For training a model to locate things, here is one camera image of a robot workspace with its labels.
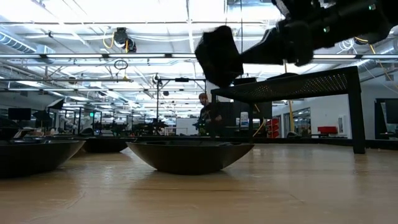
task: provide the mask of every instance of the dark bowl-shaped base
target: dark bowl-shaped base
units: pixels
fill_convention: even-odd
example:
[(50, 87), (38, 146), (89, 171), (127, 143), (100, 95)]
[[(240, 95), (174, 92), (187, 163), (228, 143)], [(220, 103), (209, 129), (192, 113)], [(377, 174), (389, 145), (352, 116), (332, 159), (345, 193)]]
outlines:
[(21, 128), (0, 128), (0, 140), (8, 141), (12, 139)]
[(135, 138), (97, 137), (86, 140), (85, 151), (95, 153), (120, 152), (127, 148), (126, 142), (134, 142)]
[(217, 172), (236, 162), (254, 146), (213, 141), (127, 142), (127, 145), (158, 171), (181, 175)]
[(46, 140), (0, 145), (0, 178), (20, 177), (56, 169), (71, 158), (84, 141)]

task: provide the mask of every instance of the man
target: man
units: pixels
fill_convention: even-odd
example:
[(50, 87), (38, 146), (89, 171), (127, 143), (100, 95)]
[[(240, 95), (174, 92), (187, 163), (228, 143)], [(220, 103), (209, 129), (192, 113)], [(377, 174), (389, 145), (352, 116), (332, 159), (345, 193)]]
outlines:
[(204, 124), (206, 133), (210, 133), (211, 131), (214, 131), (216, 134), (219, 133), (222, 117), (218, 113), (216, 103), (209, 103), (206, 93), (200, 93), (199, 100), (203, 105), (203, 108), (200, 110), (199, 126), (200, 124)]

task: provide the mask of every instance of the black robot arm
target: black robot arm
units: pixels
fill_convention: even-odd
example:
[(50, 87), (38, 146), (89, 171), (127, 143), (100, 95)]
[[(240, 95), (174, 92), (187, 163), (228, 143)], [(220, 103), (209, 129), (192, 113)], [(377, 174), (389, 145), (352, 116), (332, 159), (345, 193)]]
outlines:
[(313, 51), (359, 37), (369, 44), (385, 39), (398, 25), (396, 0), (334, 0), (324, 8), (317, 0), (272, 0), (285, 19), (265, 32), (262, 40), (239, 54), (229, 27), (204, 33), (195, 54), (206, 79), (227, 87), (243, 74), (243, 63), (302, 66)]

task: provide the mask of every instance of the black metal bench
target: black metal bench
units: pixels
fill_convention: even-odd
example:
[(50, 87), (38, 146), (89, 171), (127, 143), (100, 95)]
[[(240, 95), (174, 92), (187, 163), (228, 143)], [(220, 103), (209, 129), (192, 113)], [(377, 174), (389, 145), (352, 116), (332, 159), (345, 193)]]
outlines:
[(222, 96), (249, 103), (249, 134), (252, 140), (252, 109), (255, 103), (342, 94), (348, 94), (354, 153), (364, 154), (365, 133), (361, 85), (357, 67), (339, 68), (216, 89), (211, 91), (211, 100), (215, 102), (217, 96)]

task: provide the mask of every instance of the wood grain surface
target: wood grain surface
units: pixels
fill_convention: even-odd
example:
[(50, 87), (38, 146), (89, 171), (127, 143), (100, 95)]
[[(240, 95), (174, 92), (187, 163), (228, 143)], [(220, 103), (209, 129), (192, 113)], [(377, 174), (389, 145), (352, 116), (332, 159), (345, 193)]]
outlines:
[(1, 223), (397, 223), (398, 152), (263, 144), (222, 172), (156, 172), (129, 149), (0, 180)]

